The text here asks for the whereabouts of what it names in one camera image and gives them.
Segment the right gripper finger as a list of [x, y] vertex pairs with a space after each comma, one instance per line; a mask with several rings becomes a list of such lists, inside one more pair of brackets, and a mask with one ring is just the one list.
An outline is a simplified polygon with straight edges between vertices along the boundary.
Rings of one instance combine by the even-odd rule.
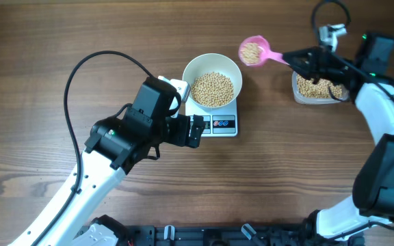
[[291, 69], [306, 80], [311, 80], [313, 84], [318, 84], [320, 76], [317, 71], [307, 61], [289, 62]]
[[313, 46], [307, 49], [283, 53], [283, 60], [289, 65], [311, 65], [317, 62], [320, 53], [321, 49], [318, 46]]

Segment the pink measuring scoop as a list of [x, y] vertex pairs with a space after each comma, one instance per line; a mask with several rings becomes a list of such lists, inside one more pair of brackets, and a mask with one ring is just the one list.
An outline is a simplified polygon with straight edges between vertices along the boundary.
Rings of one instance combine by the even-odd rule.
[[254, 64], [254, 65], [246, 64], [247, 66], [262, 66], [262, 65], [264, 65], [266, 63], [267, 60], [273, 60], [275, 62], [279, 62], [279, 63], [287, 65], [287, 62], [285, 62], [283, 60], [283, 54], [272, 51], [271, 48], [270, 48], [269, 42], [263, 36], [251, 36], [249, 38], [246, 38], [240, 44], [239, 50], [244, 44], [246, 44], [248, 42], [255, 42], [255, 43], [257, 43], [259, 45], [259, 48], [261, 49], [261, 54], [260, 54], [260, 62], [259, 63]]

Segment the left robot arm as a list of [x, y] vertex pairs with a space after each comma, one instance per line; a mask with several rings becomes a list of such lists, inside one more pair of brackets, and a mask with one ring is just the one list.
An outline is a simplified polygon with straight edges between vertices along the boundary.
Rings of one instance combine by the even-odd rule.
[[55, 196], [13, 245], [69, 245], [105, 196], [133, 166], [162, 143], [197, 148], [203, 118], [179, 114], [189, 83], [147, 77], [122, 118], [109, 116], [91, 129], [75, 166]]

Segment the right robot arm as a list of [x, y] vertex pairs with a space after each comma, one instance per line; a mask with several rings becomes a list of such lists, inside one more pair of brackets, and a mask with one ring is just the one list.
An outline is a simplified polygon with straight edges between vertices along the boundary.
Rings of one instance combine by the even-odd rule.
[[329, 79], [347, 89], [375, 143], [352, 195], [311, 213], [298, 231], [301, 243], [336, 245], [372, 227], [394, 231], [394, 79], [384, 74], [393, 47], [393, 36], [368, 32], [354, 60], [336, 55], [325, 42], [283, 54], [305, 79]]

